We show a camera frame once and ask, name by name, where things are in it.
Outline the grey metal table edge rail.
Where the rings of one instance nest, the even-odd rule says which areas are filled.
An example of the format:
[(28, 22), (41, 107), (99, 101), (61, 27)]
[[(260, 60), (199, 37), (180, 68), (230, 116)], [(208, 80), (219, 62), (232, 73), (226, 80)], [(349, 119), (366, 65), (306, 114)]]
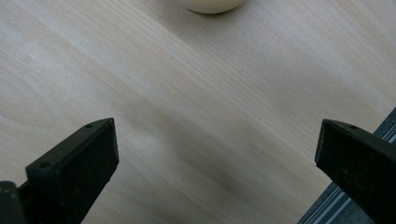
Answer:
[[(396, 107), (373, 133), (396, 144)], [(307, 210), (298, 224), (376, 224), (333, 181)]]

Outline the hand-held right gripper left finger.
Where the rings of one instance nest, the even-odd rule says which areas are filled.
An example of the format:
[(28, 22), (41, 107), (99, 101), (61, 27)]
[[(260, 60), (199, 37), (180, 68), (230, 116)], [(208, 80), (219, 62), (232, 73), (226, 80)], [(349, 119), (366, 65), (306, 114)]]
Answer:
[(80, 224), (119, 164), (113, 118), (84, 125), (26, 167), (29, 224)]

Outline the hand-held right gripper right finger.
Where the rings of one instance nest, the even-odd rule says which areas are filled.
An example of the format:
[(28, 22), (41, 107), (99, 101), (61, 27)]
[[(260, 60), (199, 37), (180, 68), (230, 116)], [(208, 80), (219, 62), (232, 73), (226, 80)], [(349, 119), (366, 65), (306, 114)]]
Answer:
[(396, 144), (325, 119), (315, 162), (376, 224), (396, 224)]

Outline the cream round bowl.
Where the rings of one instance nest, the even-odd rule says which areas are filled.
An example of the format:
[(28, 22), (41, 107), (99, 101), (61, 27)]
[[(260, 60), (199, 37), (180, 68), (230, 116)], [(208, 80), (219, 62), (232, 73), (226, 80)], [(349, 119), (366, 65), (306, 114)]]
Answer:
[(204, 13), (218, 14), (232, 10), (244, 4), (247, 0), (175, 0), (188, 10)]

